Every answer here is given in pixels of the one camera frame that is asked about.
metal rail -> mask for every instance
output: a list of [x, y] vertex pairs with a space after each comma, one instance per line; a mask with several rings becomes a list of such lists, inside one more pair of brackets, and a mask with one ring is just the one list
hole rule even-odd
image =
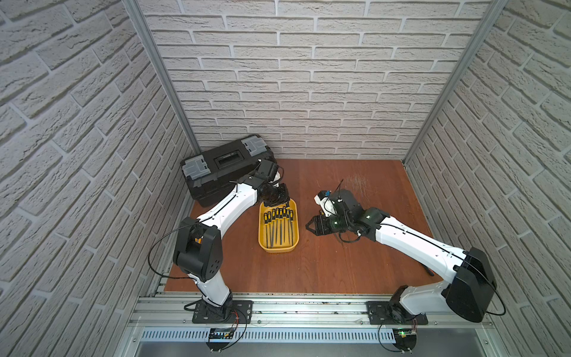
[[[188, 326], [193, 312], [183, 306], [200, 299], [200, 294], [160, 294], [139, 298], [128, 326]], [[235, 300], [252, 300], [252, 323], [256, 327], [352, 327], [369, 328], [367, 301], [388, 301], [390, 295], [329, 294], [234, 294]], [[419, 328], [493, 328], [488, 317], [472, 323], [456, 314], [427, 314], [429, 325]], [[402, 325], [386, 325], [399, 328]]]
[[468, 67], [474, 60], [476, 53], [484, 43], [484, 40], [488, 36], [492, 26], [496, 23], [498, 17], [501, 14], [501, 11], [504, 9], [505, 5], [508, 3], [509, 0], [492, 0], [490, 5], [488, 6], [486, 13], [482, 17], [482, 20], [478, 24], [478, 27], [474, 31], [472, 37], [470, 37], [470, 41], [466, 45], [464, 52], [460, 55], [458, 62], [454, 66], [450, 77], [444, 84], [442, 91], [440, 92], [438, 98], [434, 105], [432, 106], [430, 112], [426, 120], [424, 121], [423, 125], [420, 127], [419, 133], [416, 135], [415, 140], [412, 142], [410, 149], [408, 149], [407, 154], [403, 159], [403, 164], [406, 167], [411, 159], [414, 157], [416, 150], [418, 150], [420, 144], [424, 140], [428, 130], [432, 127], [432, 123], [446, 104], [448, 97], [454, 92], [456, 85], [467, 71]]
[[125, 4], [125, 9], [129, 14], [129, 18], [133, 21], [133, 26], [141, 38], [143, 47], [147, 50], [147, 55], [151, 60], [152, 65], [155, 67], [156, 75], [160, 80], [160, 84], [163, 85], [164, 92], [167, 95], [168, 100], [171, 102], [172, 109], [175, 112], [176, 118], [184, 131], [186, 138], [192, 147], [192, 152], [194, 155], [198, 155], [202, 152], [200, 145], [196, 140], [196, 136], [192, 131], [192, 128], [184, 112], [184, 108], [174, 85], [172, 84], [171, 77], [168, 74], [167, 67], [164, 65], [163, 58], [159, 53], [159, 47], [155, 43], [155, 39], [152, 36], [151, 29], [149, 29], [147, 21], [144, 18], [143, 11], [141, 10], [137, 0], [123, 0]]

white robot arm segment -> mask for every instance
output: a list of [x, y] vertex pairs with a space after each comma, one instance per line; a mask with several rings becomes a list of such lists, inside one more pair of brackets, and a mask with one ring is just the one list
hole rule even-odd
[[456, 276], [454, 266], [462, 265], [466, 258], [463, 249], [432, 239], [394, 217], [386, 217], [380, 224], [375, 234], [377, 242], [403, 252], [452, 283]]
[[257, 201], [258, 191], [248, 184], [238, 183], [231, 193], [197, 219], [206, 226], [216, 226], [220, 230], [220, 237], [224, 238], [224, 234], [234, 221]]

toolbox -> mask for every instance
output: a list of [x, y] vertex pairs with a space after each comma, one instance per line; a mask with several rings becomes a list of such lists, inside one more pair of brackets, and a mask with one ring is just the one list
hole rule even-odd
[[251, 134], [186, 158], [181, 165], [192, 198], [208, 207], [228, 195], [236, 180], [255, 170], [262, 159], [275, 162], [274, 153], [264, 139]]
[[290, 199], [285, 204], [266, 207], [260, 204], [258, 243], [268, 253], [285, 253], [299, 242], [297, 205]]

white brick wall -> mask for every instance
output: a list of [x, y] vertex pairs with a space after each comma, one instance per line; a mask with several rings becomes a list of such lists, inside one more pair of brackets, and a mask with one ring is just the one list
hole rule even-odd
[[432, 232], [488, 253], [513, 356], [571, 353], [570, 10], [511, 0], [407, 167]]
[[332, 159], [403, 158], [488, 5], [139, 3], [203, 148], [257, 133], [278, 157]]
[[0, 354], [110, 355], [189, 145], [120, 1], [0, 19]]

wooden floor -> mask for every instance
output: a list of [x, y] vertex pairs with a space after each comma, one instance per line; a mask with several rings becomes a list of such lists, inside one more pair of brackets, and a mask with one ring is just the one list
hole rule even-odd
[[[221, 272], [234, 292], [316, 292], [392, 294], [401, 285], [442, 280], [403, 253], [367, 238], [342, 243], [333, 235], [314, 236], [305, 224], [319, 213], [313, 197], [321, 190], [351, 190], [364, 209], [378, 207], [404, 224], [430, 235], [411, 184], [399, 161], [278, 160], [284, 182], [297, 203], [300, 242], [283, 254], [268, 254], [258, 245], [259, 206], [249, 208], [228, 229], [222, 242]], [[195, 204], [191, 216], [206, 212]], [[184, 276], [177, 266], [173, 276]], [[166, 291], [198, 291], [190, 279], [169, 279]]]

